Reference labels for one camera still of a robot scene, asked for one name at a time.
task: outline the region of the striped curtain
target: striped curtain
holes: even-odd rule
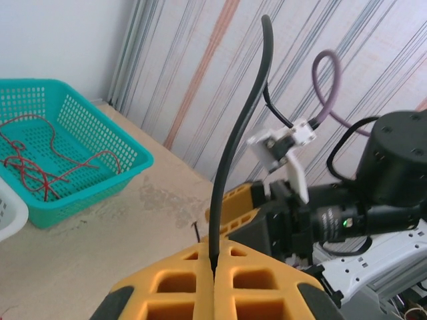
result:
[[[323,49],[342,62],[335,111],[349,122],[393,110],[426,107],[426,0],[147,0],[137,1],[125,40],[117,110],[208,179],[213,179],[232,126],[254,82],[262,52],[261,16],[274,28],[270,93],[292,121],[320,108],[311,64]],[[331,65],[320,65],[322,89]],[[279,128],[264,102],[248,130]],[[326,158],[345,128],[327,119],[318,138],[297,152],[309,184],[331,179]],[[336,157],[354,174],[365,137],[353,136]],[[277,179],[240,143],[228,188],[248,179]]]

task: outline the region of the teal plastic basket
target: teal plastic basket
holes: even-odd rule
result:
[[[52,124],[53,146],[60,154],[82,163],[97,152],[110,150],[120,162],[121,173],[117,174],[111,155],[95,158],[90,164],[97,168],[82,167],[66,176],[69,182],[52,183],[59,199],[49,192],[47,201],[44,189],[30,192],[23,186],[18,169],[0,165],[0,175],[26,202],[29,220],[38,228],[50,227],[121,191],[132,177],[153,164],[149,151],[66,83],[51,79],[2,79],[0,104],[0,124],[25,116],[6,124],[0,132],[11,141],[22,142],[22,156],[48,173],[59,176],[76,164],[52,152],[52,129],[30,115],[42,116]],[[15,150],[0,137],[0,159],[11,155],[16,155]],[[32,189],[41,186],[30,178],[25,181]]]

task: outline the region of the metal frame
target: metal frame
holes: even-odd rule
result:
[[[333,290],[342,292],[345,304],[367,285],[373,285],[376,292],[387,285],[383,292],[387,291],[389,297],[413,286],[424,276],[424,273],[417,277],[414,274],[425,266],[426,258],[427,223],[420,220],[414,230],[375,238],[363,255],[337,258],[321,265],[325,268],[323,276]]]

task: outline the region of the yellow rubber pad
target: yellow rubber pad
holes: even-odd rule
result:
[[[221,226],[237,219],[254,208],[252,203],[251,183],[244,183],[224,194],[222,199]],[[209,221],[210,210],[205,212],[206,221]]]
[[[232,233],[233,231],[239,229],[240,227],[247,225],[252,220],[254,220],[254,217],[258,214],[258,211],[260,209],[254,209],[251,210],[243,215],[240,215],[239,217],[235,218],[234,220],[231,220],[230,222],[221,225],[220,229],[220,239],[228,239],[228,235]],[[207,242],[209,237],[206,235],[200,239],[201,242]]]
[[[208,246],[198,243],[116,284],[133,286],[119,320],[315,319],[299,283],[313,277],[239,243],[223,240],[214,284]]]

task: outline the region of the screw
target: screw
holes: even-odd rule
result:
[[[421,120],[421,117],[419,115],[411,115],[410,118],[414,121]]]
[[[383,127],[381,129],[381,131],[384,132],[384,133],[391,133],[393,131],[393,129],[390,128],[390,127]]]
[[[417,156],[422,156],[424,154],[424,151],[419,149],[419,148],[415,148],[415,149],[411,150],[411,152]]]

